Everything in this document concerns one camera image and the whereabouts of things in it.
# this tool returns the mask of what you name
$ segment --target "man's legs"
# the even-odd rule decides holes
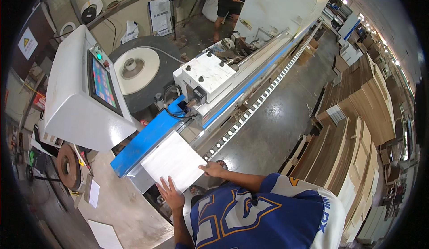
[[[237,21],[238,21],[238,19],[239,19],[239,16],[240,16],[240,15],[234,15],[234,14],[232,14],[232,15],[231,15],[231,17],[232,17],[232,19],[233,19],[233,23],[234,23],[234,24],[233,24],[233,25],[234,25],[234,26],[233,26],[233,28],[235,28],[235,27],[236,27],[236,24],[237,24]]]
[[[223,21],[223,17],[218,16],[216,19],[216,22],[214,23],[214,37],[213,37],[214,42],[219,41],[219,28],[221,27],[222,21]]]

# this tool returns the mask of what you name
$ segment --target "white tape roll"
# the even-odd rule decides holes
[[[64,29],[66,28],[66,27],[68,27],[68,26],[71,26],[72,27],[72,30],[75,30],[76,29],[76,25],[73,23],[73,22],[67,22],[67,23],[65,23],[64,24],[64,26],[61,28],[61,31],[60,31],[60,36],[62,35],[62,34],[64,34]],[[65,40],[66,39],[66,37],[67,36],[61,36],[60,37],[60,39],[63,41],[63,40]]]
[[[83,11],[91,5],[97,6],[97,14],[96,15],[99,15],[101,13],[101,11],[103,9],[103,2],[101,0],[89,0],[89,1],[85,2],[85,4],[82,6],[81,14],[83,14]]]
[[[124,69],[125,61],[130,58],[141,59],[144,61],[145,65],[139,74],[128,80],[122,77],[121,72]],[[113,67],[115,68],[116,77],[118,78],[122,94],[130,95],[145,88],[153,78],[155,78],[160,67],[160,58],[158,53],[152,49],[137,47],[121,55],[121,57],[116,60],[115,64],[113,64]]]
[[[136,66],[137,66],[137,63],[136,63],[135,60],[133,60],[132,63],[131,63],[131,65],[125,65],[125,68],[127,70],[129,70],[129,71],[132,71],[132,70],[134,70],[136,68]]]

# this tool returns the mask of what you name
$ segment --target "white panel board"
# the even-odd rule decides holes
[[[167,181],[171,176],[175,188],[181,192],[204,173],[198,166],[206,164],[176,131],[142,161],[143,168],[155,182],[161,184],[160,177]]]

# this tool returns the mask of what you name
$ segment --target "foot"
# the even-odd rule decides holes
[[[204,188],[202,188],[200,186],[197,186],[197,185],[190,186],[189,191],[194,196],[203,195],[204,193],[207,192],[206,189],[204,189]]]
[[[214,42],[218,42],[219,41],[219,32],[215,32],[214,33],[213,41]]]
[[[228,166],[227,164],[223,161],[223,160],[218,160],[216,161],[218,164],[220,164],[222,166],[223,169],[228,171]]]

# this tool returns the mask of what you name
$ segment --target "brown tape roll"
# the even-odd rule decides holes
[[[57,168],[63,184],[77,191],[81,183],[81,169],[71,146],[67,144],[61,146],[58,151]]]

